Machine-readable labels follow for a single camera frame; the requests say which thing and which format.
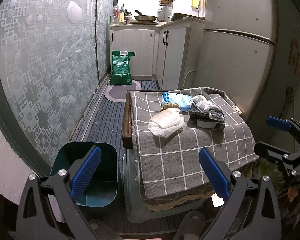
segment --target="slipper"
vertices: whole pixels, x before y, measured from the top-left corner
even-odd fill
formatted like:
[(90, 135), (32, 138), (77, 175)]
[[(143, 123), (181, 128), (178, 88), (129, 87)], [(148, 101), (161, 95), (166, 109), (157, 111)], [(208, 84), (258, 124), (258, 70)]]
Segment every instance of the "slipper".
[(197, 210), (192, 210), (181, 221), (173, 240), (199, 239), (205, 226), (206, 219), (204, 215)]
[(106, 223), (99, 219), (92, 219), (89, 221), (95, 235), (102, 240), (122, 240)]

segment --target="kitchen cabinet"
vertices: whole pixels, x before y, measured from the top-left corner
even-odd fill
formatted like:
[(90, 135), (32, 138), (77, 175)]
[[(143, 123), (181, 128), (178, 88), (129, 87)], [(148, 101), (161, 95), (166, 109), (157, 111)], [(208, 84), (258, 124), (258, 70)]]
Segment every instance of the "kitchen cabinet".
[(131, 76), (152, 76), (154, 33), (154, 30), (144, 29), (111, 30), (110, 56), (113, 50), (135, 52), (129, 62)]
[(182, 86), (190, 28), (160, 31), (157, 80), (161, 90)]
[(160, 88), (162, 87), (164, 61), (166, 59), (166, 49), (167, 49), (167, 45), (165, 42), (166, 34), (167, 34), (167, 30), (160, 31), (160, 35), (159, 35), (158, 62), (157, 62), (156, 76)]

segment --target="blue package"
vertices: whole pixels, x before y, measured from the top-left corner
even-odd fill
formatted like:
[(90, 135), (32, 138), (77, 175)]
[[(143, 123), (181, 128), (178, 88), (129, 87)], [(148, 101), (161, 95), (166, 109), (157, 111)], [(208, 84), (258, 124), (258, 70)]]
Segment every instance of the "blue package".
[(162, 107), (168, 102), (172, 104), (178, 104), (180, 106), (181, 111), (188, 112), (191, 104), (193, 103), (193, 100), (191, 96), (165, 92), (162, 95)]

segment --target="sliding glass door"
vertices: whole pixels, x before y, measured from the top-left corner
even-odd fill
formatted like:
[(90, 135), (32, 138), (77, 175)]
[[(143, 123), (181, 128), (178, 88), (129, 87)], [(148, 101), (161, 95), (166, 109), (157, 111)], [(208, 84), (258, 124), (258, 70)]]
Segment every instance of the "sliding glass door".
[(3, 0), (0, 5), (4, 94), (49, 166), (99, 87), (96, 1)]

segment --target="frying pan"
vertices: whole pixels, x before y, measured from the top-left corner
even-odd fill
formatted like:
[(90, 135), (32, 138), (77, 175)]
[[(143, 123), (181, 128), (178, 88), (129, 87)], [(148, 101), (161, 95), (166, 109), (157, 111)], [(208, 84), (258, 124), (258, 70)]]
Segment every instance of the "frying pan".
[(154, 22), (157, 18), (156, 16), (142, 15), (142, 13), (140, 13), (138, 10), (136, 10), (135, 12), (140, 14), (135, 16), (135, 19), (138, 22)]

